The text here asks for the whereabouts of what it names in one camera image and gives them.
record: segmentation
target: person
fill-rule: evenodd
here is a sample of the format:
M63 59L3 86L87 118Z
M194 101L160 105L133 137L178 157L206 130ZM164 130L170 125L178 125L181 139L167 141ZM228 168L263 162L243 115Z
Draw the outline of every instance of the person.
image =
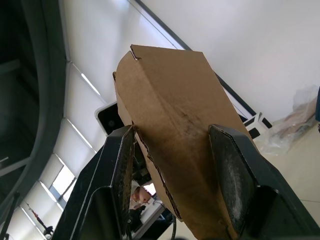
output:
M148 203L151 195L136 181L131 182L130 209L138 209L142 204Z

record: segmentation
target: brown cardboard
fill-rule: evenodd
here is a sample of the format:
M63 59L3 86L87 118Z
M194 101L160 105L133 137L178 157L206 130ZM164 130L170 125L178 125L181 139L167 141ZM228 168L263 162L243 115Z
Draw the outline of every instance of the brown cardboard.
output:
M219 188L208 126L249 136L203 53L131 46L116 70L118 111L166 207L197 239L236 238Z

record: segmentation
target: ceiling beam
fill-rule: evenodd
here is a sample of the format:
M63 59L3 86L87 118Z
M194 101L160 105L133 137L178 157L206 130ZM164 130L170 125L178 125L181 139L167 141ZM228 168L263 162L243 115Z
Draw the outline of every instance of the ceiling beam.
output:
M20 68L20 60L7 61L0 64L0 75L18 70Z
M25 166L27 163L29 163L31 160L30 157L20 159L20 160L12 160L10 158L8 159L2 159L0 162L0 177L11 173L14 170L17 170L18 168L21 168Z

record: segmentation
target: transparent plastic sheet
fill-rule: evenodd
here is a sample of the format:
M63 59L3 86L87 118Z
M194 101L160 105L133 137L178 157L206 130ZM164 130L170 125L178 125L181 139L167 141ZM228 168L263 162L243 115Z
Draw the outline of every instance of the transparent plastic sheet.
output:
M312 85L296 92L293 111L254 140L261 154L277 156L287 153L294 141L316 124L318 89L319 86Z

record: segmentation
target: cardboard box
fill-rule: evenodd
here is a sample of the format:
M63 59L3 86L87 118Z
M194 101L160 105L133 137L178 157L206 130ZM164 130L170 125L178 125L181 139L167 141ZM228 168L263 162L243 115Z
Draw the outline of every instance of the cardboard box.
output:
M118 113L125 125L136 125L165 206L197 239L235 239L208 126L249 134L203 53L132 45L114 76Z

